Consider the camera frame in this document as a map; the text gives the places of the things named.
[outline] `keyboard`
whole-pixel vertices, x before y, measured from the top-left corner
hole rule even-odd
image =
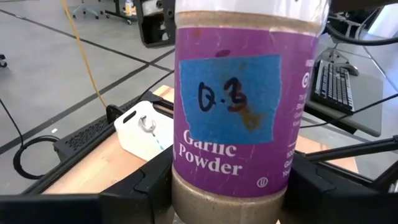
[[[314,75],[311,100],[346,114],[354,112],[347,69],[321,60]]]

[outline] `cord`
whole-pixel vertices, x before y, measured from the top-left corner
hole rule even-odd
[[[370,20],[370,18],[372,18],[372,16],[373,15],[375,15],[375,13],[377,12],[377,10],[374,10],[373,12],[372,12],[372,14],[370,14],[369,16],[368,16],[368,18],[366,18],[362,23],[361,23],[361,25],[358,27],[358,29],[357,29],[357,31],[356,31],[356,33],[355,33],[355,39],[359,39],[359,37],[361,36],[361,33],[362,33],[362,31],[363,31],[363,29],[365,28],[365,26],[366,26],[366,22],[368,21],[368,20]]]
[[[333,26],[329,22],[326,24],[326,28],[334,38],[342,40],[349,44],[362,45],[362,46],[381,46],[381,45],[398,43],[398,37],[386,40],[357,40],[357,39],[348,38],[343,34],[341,34],[340,32],[338,32],[335,28],[333,28]]]
[[[24,137],[21,133],[21,131],[18,128],[17,123],[14,121],[14,118],[11,116],[10,112],[8,111],[6,105],[3,103],[2,99],[0,98],[0,104],[1,106],[4,108],[4,110],[6,111],[8,117],[10,118],[11,122],[13,123],[14,127],[17,129],[19,138],[21,140],[21,146],[18,149],[18,151],[15,153],[15,156],[12,160],[12,164],[14,166],[14,169],[17,171],[17,173],[23,177],[25,177],[26,179],[30,179],[30,180],[38,180],[40,179],[43,175],[33,175],[30,174],[28,172],[26,172],[21,165],[21,156],[22,153],[31,145],[39,143],[39,142],[57,142],[60,139],[58,137],[55,136],[51,136],[51,135],[44,135],[44,136],[39,136],[37,138],[33,138],[32,140],[28,141],[27,143],[24,143]]]
[[[159,80],[157,80],[154,84],[152,84],[150,87],[148,87],[148,89],[146,89],[136,100],[136,103],[138,103],[141,98],[154,86],[156,86],[158,83],[160,83],[163,79],[167,78],[169,75],[173,74],[174,70],[172,70],[171,72],[167,73],[166,75],[164,75],[162,78],[160,78]]]
[[[80,49],[80,52],[81,52],[81,56],[83,57],[83,60],[85,62],[86,68],[87,68],[88,75],[90,76],[91,84],[93,84],[93,88],[95,90],[95,93],[98,95],[99,100],[101,100],[102,105],[104,105],[104,107],[106,108],[106,103],[105,103],[104,99],[102,98],[100,92],[98,91],[97,86],[95,85],[93,74],[91,73],[90,66],[88,65],[88,61],[87,61],[85,50],[83,48],[83,45],[81,44],[79,33],[77,32],[76,27],[73,24],[72,18],[70,17],[69,10],[67,8],[67,4],[66,4],[65,0],[61,0],[61,2],[62,2],[63,10],[65,10],[65,13],[67,14],[67,17],[68,17],[68,20],[69,20],[69,24],[72,27],[73,33],[74,33],[74,35],[76,37],[76,41],[77,41],[77,44],[79,46],[79,49]]]
[[[397,94],[394,94],[394,95],[392,95],[392,96],[389,96],[389,97],[387,97],[387,98],[385,98],[385,99],[382,99],[382,100],[379,100],[379,101],[377,101],[377,102],[374,102],[374,103],[372,103],[372,104],[370,104],[370,105],[367,105],[367,106],[365,106],[365,107],[363,107],[363,108],[361,108],[361,109],[359,109],[359,110],[356,110],[355,112],[352,112],[352,113],[346,114],[346,115],[344,115],[344,116],[341,116],[341,117],[339,117],[339,118],[333,119],[333,120],[331,120],[331,121],[328,121],[328,122],[325,122],[325,123],[321,123],[321,124],[314,124],[314,125],[308,125],[308,126],[301,126],[300,128],[314,128],[314,127],[324,126],[324,125],[327,125],[327,124],[333,124],[333,123],[335,123],[335,122],[337,122],[337,121],[339,121],[339,120],[341,120],[341,119],[347,118],[347,117],[349,117],[349,116],[352,116],[352,115],[354,115],[354,114],[356,114],[356,113],[359,113],[359,112],[361,112],[361,111],[364,111],[364,110],[366,110],[366,109],[369,109],[369,108],[371,108],[371,107],[373,107],[373,106],[379,105],[379,104],[381,104],[381,103],[383,103],[383,102],[385,102],[385,101],[391,100],[391,99],[396,98],[396,97],[398,97],[398,93],[397,93]]]

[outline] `white plastic jug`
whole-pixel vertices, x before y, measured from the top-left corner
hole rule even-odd
[[[155,125],[145,131],[143,125]],[[173,119],[158,113],[152,103],[142,101],[114,122],[119,142],[124,150],[149,161],[173,144]]]

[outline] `blue tape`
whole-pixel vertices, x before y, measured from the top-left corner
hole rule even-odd
[[[280,55],[182,60],[181,96],[191,138],[218,144],[272,141],[280,63]]]

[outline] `wooden table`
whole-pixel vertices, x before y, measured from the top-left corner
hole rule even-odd
[[[174,89],[168,86],[160,87],[154,94],[171,102],[174,100]],[[319,142],[301,136],[297,139],[296,150],[310,153],[326,149],[328,147]],[[358,172],[353,157],[330,162]],[[59,178],[44,194],[98,193],[127,177],[145,163],[146,161],[123,150],[115,133]]]

